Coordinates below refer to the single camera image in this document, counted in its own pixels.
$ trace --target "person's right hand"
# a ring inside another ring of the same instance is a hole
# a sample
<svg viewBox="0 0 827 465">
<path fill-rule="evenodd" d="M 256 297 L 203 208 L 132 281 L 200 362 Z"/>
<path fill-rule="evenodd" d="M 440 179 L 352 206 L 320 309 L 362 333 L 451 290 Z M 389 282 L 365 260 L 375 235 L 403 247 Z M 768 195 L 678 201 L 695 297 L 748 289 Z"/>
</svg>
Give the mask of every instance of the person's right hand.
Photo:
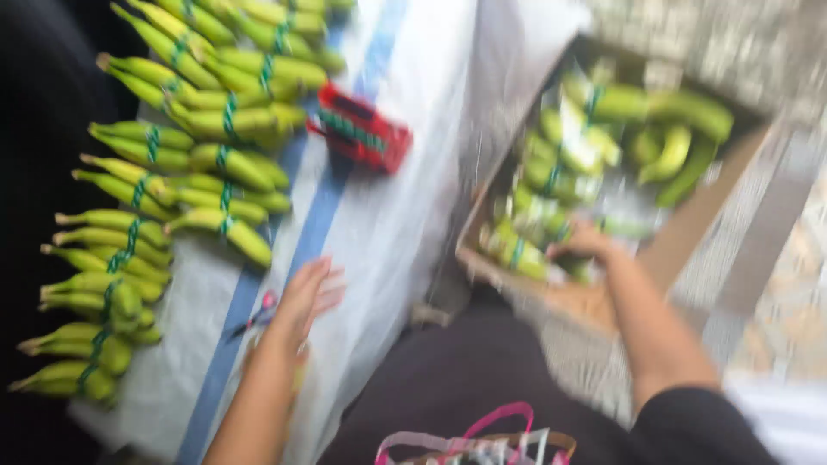
<svg viewBox="0 0 827 465">
<path fill-rule="evenodd" d="M 605 261 L 617 250 L 609 236 L 595 227 L 591 221 L 571 218 L 571 236 L 565 242 L 554 243 L 546 249 L 549 259 L 571 252 L 581 256 L 593 256 L 598 261 Z"/>
</svg>

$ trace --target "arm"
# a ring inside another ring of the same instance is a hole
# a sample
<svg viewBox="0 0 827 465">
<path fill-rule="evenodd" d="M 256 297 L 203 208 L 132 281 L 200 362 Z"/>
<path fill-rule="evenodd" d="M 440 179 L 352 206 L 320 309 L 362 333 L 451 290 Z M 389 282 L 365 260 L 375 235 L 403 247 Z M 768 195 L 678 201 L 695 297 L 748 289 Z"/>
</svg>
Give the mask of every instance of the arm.
<svg viewBox="0 0 827 465">
<path fill-rule="evenodd" d="M 303 266 L 287 285 L 210 444 L 205 465 L 279 462 L 287 439 L 296 354 L 313 319 L 342 300 L 343 286 L 320 290 L 337 274 L 330 271 L 328 259 L 320 259 Z"/>
<path fill-rule="evenodd" d="M 588 223 L 576 222 L 571 239 L 549 254 L 592 255 L 606 269 L 620 335 L 632 371 L 635 411 L 657 393 L 676 386 L 718 390 L 720 381 L 700 340 L 626 251 Z"/>
</svg>

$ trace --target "box of bananas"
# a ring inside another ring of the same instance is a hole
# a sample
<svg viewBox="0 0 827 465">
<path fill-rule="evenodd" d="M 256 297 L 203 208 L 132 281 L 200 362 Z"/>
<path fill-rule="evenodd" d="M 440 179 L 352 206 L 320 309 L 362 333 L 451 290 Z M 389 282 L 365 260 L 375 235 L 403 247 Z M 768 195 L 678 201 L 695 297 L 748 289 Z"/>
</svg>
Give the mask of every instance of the box of bananas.
<svg viewBox="0 0 827 465">
<path fill-rule="evenodd" d="M 582 306 L 603 302 L 590 257 L 551 263 L 543 253 L 569 238 L 578 214 L 633 242 L 668 289 L 769 126 L 690 78 L 668 89 L 644 85 L 655 64 L 586 36 L 570 43 L 461 233 L 457 257 L 470 272 L 546 301 L 578 288 Z M 726 176 L 705 183 L 714 163 Z"/>
<path fill-rule="evenodd" d="M 207 230 L 266 270 L 270 244 L 256 231 L 288 213 L 290 179 L 262 151 L 304 129 L 308 91 L 345 69 L 324 45 L 327 23 L 347 18 L 354 0 L 127 0 L 112 2 L 163 64 L 102 53 L 97 66 L 178 127 L 92 122 L 89 134 L 121 158 L 81 155 L 79 181 L 130 210 L 55 215 L 74 228 L 41 246 L 78 273 L 41 287 L 41 311 L 64 308 L 86 322 L 23 341 L 27 355 L 70 357 L 12 383 L 10 391 L 80 396 L 112 407 L 117 379 L 134 348 L 157 344 L 151 306 L 170 283 L 171 234 Z M 237 48 L 247 36 L 257 50 Z"/>
</svg>

